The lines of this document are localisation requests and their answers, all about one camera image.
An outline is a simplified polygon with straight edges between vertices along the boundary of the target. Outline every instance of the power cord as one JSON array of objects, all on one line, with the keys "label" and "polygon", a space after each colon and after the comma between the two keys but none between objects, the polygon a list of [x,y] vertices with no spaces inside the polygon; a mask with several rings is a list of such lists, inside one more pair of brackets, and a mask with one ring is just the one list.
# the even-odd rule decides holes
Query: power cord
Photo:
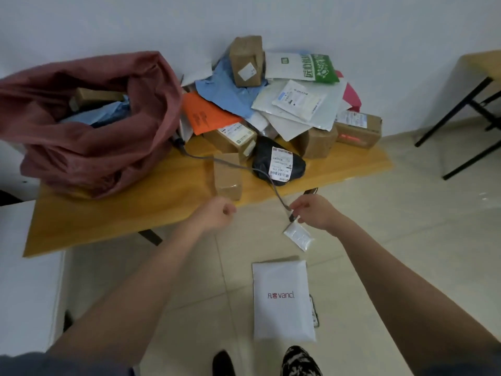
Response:
[{"label": "power cord", "polygon": [[184,140],[181,137],[179,137],[177,135],[177,133],[174,133],[174,135],[172,136],[172,138],[170,140],[172,142],[172,145],[174,145],[174,147],[177,148],[181,152],[182,155],[185,155],[187,157],[191,157],[191,158],[195,158],[195,159],[209,160],[209,161],[214,161],[214,162],[219,162],[219,163],[223,163],[225,165],[231,166],[231,167],[236,167],[238,169],[245,169],[245,170],[248,170],[248,171],[257,171],[257,172],[263,174],[270,181],[270,184],[273,187],[273,191],[275,192],[275,194],[277,195],[278,199],[280,200],[280,203],[282,203],[282,206],[284,206],[284,208],[287,211],[292,211],[292,209],[287,204],[285,204],[284,200],[282,199],[282,197],[280,196],[280,194],[279,194],[279,192],[277,190],[277,187],[273,183],[273,180],[270,178],[269,174],[266,173],[266,171],[262,171],[260,169],[256,169],[255,167],[247,167],[247,166],[237,165],[237,164],[234,164],[232,162],[225,161],[225,160],[223,160],[221,158],[214,158],[212,156],[197,156],[197,155],[189,154],[186,151],[185,147],[184,147],[184,144],[185,144]]}]

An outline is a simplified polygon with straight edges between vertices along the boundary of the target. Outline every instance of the orange envelope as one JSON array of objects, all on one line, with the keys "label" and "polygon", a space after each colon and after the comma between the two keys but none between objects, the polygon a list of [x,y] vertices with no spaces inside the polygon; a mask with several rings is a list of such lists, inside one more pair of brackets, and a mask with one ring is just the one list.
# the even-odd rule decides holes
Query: orange envelope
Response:
[{"label": "orange envelope", "polygon": [[222,110],[196,92],[183,95],[182,108],[197,135],[242,121],[240,116]]}]

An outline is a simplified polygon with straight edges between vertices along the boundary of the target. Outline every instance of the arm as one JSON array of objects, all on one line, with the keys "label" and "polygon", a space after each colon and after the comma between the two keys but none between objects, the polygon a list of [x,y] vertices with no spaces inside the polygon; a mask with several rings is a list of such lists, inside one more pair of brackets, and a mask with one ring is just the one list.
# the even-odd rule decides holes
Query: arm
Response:
[{"label": "arm", "polygon": [[234,212],[235,206],[222,197],[200,206],[139,269],[76,321],[48,354],[130,367],[138,364],[194,244],[202,234],[228,225]]},{"label": "arm", "polygon": [[436,362],[489,354],[499,342],[441,291],[410,270],[322,196],[291,204],[299,223],[337,237],[399,351],[417,373]]}]

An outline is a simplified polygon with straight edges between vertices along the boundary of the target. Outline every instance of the tile floor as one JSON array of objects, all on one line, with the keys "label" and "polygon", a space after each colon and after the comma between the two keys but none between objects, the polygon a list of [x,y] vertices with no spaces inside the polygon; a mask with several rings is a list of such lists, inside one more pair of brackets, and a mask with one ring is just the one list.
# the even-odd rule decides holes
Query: tile floor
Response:
[{"label": "tile floor", "polygon": [[[500,337],[501,151],[447,182],[440,178],[501,139],[485,126],[447,130],[419,149],[411,135],[386,139],[393,170],[319,193]],[[324,374],[410,374],[341,245],[311,229],[316,240],[302,253],[282,235],[287,223],[272,199],[241,208],[230,228],[198,243],[141,363],[144,376],[210,375],[222,348],[237,375],[277,376],[291,343],[253,341],[251,263],[289,256],[308,262],[321,326],[317,342],[303,346]],[[72,273],[75,316],[152,251],[138,234],[83,247]]]}]

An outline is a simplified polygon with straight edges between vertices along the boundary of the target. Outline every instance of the gray sleeve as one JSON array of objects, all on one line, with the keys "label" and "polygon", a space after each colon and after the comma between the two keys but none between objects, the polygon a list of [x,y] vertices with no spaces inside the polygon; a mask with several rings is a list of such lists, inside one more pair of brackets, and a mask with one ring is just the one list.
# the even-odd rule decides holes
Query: gray sleeve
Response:
[{"label": "gray sleeve", "polygon": [[127,367],[110,363],[88,364],[58,359],[32,352],[20,356],[0,356],[2,376],[129,376]]}]

